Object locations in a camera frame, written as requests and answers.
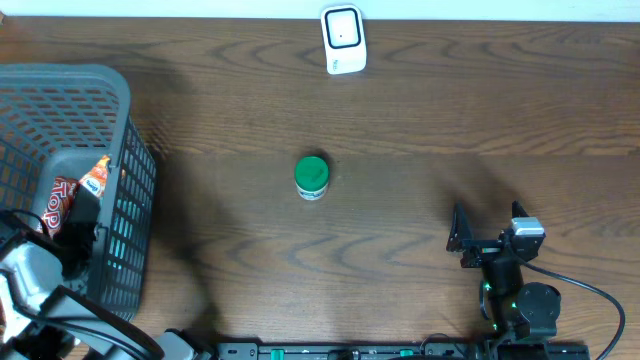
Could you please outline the orange snack packet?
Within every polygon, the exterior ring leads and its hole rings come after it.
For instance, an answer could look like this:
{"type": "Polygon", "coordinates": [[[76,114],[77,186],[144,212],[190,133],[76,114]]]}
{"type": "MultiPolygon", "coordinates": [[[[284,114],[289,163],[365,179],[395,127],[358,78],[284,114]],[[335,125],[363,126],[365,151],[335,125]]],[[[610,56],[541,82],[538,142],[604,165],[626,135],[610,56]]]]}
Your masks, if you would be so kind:
{"type": "Polygon", "coordinates": [[[92,169],[79,180],[79,184],[99,201],[104,198],[110,174],[110,164],[111,158],[108,155],[103,155],[92,169]]]}

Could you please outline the grey plastic basket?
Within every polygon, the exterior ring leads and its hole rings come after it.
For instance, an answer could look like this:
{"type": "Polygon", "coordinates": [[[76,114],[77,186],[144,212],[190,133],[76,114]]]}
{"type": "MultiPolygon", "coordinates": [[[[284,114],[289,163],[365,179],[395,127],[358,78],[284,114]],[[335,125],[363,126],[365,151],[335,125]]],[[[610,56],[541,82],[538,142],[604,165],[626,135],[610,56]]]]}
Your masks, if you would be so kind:
{"type": "Polygon", "coordinates": [[[57,176],[80,179],[108,155],[91,262],[65,285],[125,320],[140,307],[156,189],[130,105],[124,77],[103,65],[1,68],[1,206],[32,212],[35,227],[57,176]]]}

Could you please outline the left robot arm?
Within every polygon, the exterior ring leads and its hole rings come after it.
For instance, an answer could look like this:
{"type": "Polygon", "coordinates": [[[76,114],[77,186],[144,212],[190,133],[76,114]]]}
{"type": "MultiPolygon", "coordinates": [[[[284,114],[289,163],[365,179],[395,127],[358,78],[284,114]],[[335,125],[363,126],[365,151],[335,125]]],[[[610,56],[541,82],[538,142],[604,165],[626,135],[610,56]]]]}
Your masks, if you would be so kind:
{"type": "Polygon", "coordinates": [[[145,332],[63,285],[71,251],[25,223],[21,209],[1,211],[3,359],[62,359],[78,344],[87,359],[215,359],[219,351],[186,333],[145,332]]]}

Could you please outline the green lid jar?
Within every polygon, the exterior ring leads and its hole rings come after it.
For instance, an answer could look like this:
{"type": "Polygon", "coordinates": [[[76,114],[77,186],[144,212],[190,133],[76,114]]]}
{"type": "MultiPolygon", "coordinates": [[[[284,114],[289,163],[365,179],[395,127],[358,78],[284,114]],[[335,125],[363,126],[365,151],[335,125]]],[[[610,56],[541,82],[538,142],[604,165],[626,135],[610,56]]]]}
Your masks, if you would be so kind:
{"type": "Polygon", "coordinates": [[[319,200],[328,189],[330,169],[327,162],[318,156],[301,158],[294,170],[297,192],[308,201],[319,200]]]}

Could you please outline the red chocolate bar wrapper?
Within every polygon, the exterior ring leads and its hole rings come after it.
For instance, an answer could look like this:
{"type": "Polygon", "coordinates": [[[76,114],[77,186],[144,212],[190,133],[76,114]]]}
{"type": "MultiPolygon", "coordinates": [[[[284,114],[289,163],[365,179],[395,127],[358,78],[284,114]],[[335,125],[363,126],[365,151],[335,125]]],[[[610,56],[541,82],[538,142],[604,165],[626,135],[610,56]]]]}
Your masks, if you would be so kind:
{"type": "Polygon", "coordinates": [[[37,230],[53,238],[66,221],[73,206],[79,181],[73,178],[57,176],[41,216],[42,223],[37,230]]]}

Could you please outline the white barcode scanner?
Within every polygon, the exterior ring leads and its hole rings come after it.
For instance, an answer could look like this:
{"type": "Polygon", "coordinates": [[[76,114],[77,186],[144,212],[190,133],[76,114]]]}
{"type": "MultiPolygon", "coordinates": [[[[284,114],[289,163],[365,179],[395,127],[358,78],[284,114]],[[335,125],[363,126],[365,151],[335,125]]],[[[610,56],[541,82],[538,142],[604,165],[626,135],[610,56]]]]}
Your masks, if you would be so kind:
{"type": "Polygon", "coordinates": [[[362,71],[367,48],[360,10],[352,4],[324,9],[320,16],[326,69],[330,75],[362,71]]]}

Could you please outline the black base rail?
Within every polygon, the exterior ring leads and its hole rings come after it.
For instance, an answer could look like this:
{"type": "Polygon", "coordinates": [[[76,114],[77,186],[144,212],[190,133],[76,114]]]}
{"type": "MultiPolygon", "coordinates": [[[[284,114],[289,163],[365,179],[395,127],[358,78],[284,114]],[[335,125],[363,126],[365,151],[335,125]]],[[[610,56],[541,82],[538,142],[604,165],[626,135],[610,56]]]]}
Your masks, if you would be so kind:
{"type": "Polygon", "coordinates": [[[216,345],[220,360],[589,360],[584,345],[502,344],[468,345],[445,339],[424,344],[257,344],[227,342],[216,345]]]}

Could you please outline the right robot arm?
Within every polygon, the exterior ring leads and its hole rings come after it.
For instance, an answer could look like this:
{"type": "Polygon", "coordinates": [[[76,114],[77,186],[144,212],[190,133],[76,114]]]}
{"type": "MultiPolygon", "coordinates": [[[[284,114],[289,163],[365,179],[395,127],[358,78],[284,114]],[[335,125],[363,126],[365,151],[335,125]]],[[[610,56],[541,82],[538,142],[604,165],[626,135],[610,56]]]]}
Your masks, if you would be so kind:
{"type": "Polygon", "coordinates": [[[493,322],[496,336],[478,347],[489,359],[525,357],[518,346],[543,347],[557,334],[559,291],[539,282],[526,283],[521,267],[538,256],[546,237],[539,220],[527,214],[519,202],[511,206],[509,226],[494,239],[477,239],[460,204],[453,207],[446,250],[462,255],[463,268],[479,268],[482,316],[493,322]]]}

